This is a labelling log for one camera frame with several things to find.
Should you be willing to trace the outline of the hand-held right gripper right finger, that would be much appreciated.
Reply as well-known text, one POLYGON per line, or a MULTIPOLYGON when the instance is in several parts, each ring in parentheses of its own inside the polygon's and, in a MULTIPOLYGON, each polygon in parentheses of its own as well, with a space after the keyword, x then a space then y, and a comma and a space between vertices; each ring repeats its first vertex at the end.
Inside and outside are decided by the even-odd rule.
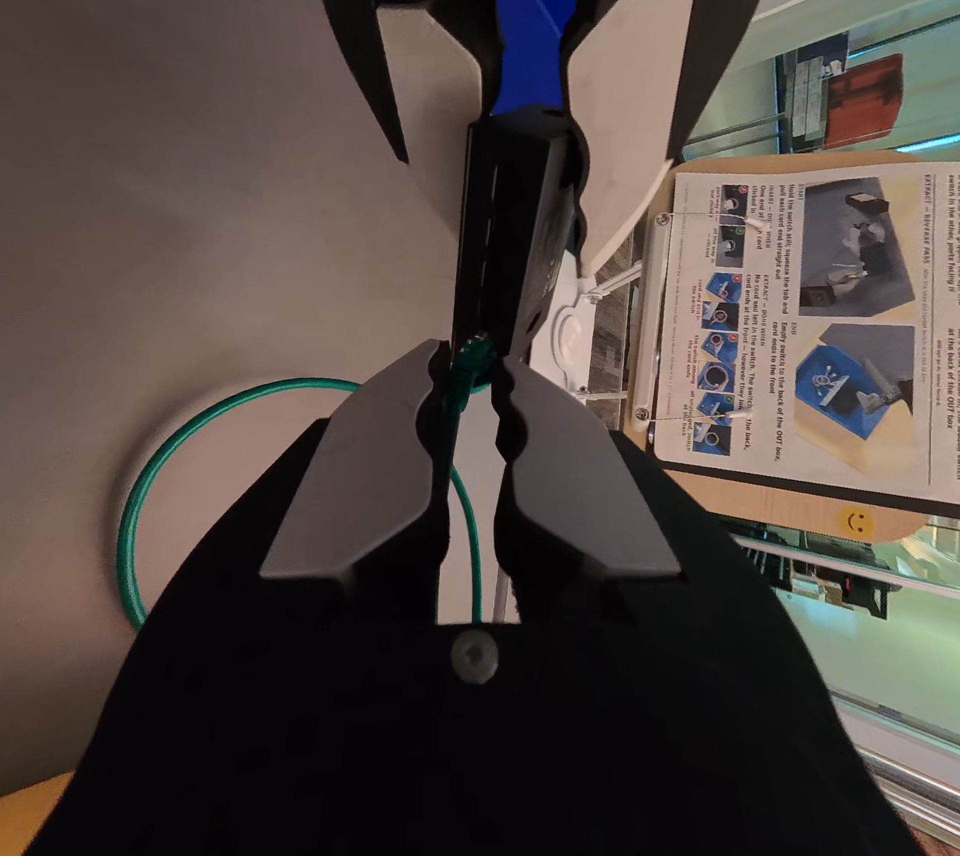
POLYGON ((683 570, 603 423, 519 358, 491 381, 504 472, 494 550, 520 620, 549 620, 568 596, 676 581, 683 570))

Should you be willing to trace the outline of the yellow plastic bin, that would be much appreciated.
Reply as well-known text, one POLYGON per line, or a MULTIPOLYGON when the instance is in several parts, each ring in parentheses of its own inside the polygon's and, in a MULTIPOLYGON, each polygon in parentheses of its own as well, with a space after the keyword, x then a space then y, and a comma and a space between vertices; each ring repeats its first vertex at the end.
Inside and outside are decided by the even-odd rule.
POLYGON ((63 796, 68 771, 1 797, 1 855, 22 855, 63 796))

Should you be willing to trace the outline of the instruction sheet on stand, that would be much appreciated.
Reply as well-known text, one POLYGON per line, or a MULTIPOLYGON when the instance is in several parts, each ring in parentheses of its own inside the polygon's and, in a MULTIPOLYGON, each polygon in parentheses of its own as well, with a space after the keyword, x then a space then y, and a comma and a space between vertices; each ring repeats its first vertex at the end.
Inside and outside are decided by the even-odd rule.
MULTIPOLYGON (((893 150, 858 151, 820 158, 815 155, 788 157, 747 156, 702 159, 675 166, 657 189, 637 225, 635 238, 642 246, 643 272, 639 296, 630 310, 628 412, 622 417, 627 437, 649 455, 654 454, 652 415, 658 399, 658 379, 664 357, 657 356, 663 329, 669 224, 660 224, 662 212, 674 207, 678 177, 706 175, 726 178, 758 175, 774 182, 788 178, 822 177, 832 170, 865 175, 870 168, 887 165, 894 174, 905 176, 910 160, 893 150)), ((871 542, 905 538, 924 524, 928 516, 958 517, 958 496, 907 497, 891 489, 871 492, 865 484, 840 485, 832 482, 805 482, 776 478, 770 471, 737 473, 732 470, 694 469, 672 463, 664 469, 673 480, 705 510, 715 513, 797 529, 810 529, 834 538, 844 538, 838 526, 839 511, 845 506, 866 507, 873 516, 871 542)))

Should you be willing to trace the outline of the white stand base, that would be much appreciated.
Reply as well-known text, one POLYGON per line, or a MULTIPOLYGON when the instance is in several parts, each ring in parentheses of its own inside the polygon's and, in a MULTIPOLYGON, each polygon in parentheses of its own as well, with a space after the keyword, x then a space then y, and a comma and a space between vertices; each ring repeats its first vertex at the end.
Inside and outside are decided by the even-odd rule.
POLYGON ((642 273, 643 263, 637 261, 597 284, 594 276, 580 276, 576 257, 564 251, 545 320, 532 341, 530 368, 582 404, 626 399, 626 390, 594 392, 588 388, 596 307, 642 273))

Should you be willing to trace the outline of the red storage case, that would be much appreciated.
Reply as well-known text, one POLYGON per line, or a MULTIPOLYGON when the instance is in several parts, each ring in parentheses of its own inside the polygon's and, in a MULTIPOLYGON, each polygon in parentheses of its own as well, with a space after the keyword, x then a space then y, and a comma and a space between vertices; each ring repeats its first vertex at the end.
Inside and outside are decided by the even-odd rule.
POLYGON ((905 58, 893 53, 834 76, 826 89, 823 149, 843 150, 888 137, 899 117, 905 58))

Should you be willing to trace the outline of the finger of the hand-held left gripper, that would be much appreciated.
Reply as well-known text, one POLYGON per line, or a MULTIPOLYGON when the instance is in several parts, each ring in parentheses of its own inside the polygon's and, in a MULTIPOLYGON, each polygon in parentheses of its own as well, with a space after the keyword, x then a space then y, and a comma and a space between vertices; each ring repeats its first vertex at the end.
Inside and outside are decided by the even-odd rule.
POLYGON ((671 130, 694 0, 576 0, 561 46, 565 106, 584 155, 579 276, 636 226, 676 153, 671 130))
POLYGON ((484 4, 430 0, 381 4, 376 24, 398 157, 427 199, 460 199, 469 129, 496 64, 496 18, 484 4))

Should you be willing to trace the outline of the blue plastic bin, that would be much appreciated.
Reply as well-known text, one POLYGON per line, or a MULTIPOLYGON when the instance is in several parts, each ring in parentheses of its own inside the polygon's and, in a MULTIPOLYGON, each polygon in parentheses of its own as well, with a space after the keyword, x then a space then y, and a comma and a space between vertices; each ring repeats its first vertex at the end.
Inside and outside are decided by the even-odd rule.
POLYGON ((494 116, 563 105, 560 46, 577 0, 495 0, 503 43, 494 116))

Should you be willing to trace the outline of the black ethernet switch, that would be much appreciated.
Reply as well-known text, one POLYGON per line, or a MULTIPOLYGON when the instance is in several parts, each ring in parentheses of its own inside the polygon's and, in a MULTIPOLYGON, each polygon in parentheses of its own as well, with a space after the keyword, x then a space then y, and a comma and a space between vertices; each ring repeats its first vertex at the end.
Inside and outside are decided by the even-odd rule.
POLYGON ((564 254, 585 220, 581 132, 561 108, 486 116, 466 134, 451 344, 522 357, 546 323, 564 254))

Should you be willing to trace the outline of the clear poster holder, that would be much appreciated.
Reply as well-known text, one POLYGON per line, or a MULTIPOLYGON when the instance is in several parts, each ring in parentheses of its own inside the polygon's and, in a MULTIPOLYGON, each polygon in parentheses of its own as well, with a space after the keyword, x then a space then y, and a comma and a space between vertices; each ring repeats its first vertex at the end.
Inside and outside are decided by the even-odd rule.
POLYGON ((630 425, 697 454, 750 439, 769 340, 764 221, 733 199, 651 217, 633 355, 630 425))

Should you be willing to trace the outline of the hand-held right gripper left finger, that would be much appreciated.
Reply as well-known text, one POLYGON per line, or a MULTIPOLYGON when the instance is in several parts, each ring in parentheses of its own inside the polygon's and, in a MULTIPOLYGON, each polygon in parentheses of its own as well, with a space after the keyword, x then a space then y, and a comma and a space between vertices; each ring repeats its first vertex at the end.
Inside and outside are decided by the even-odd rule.
POLYGON ((450 343, 431 338, 330 416, 260 577, 339 586, 371 619, 436 624, 450 547, 450 343))

